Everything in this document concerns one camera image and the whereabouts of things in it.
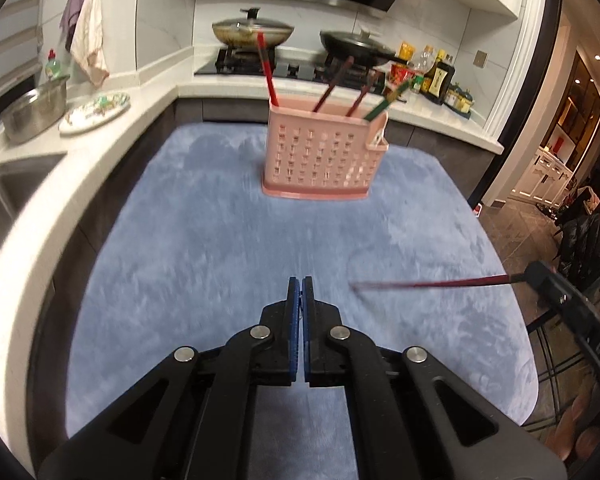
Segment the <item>person's right hand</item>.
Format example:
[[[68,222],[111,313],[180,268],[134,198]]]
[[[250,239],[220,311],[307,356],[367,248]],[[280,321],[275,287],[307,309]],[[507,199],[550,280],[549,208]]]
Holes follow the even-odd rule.
[[[543,443],[569,471],[580,469],[600,445],[600,387],[582,390]]]

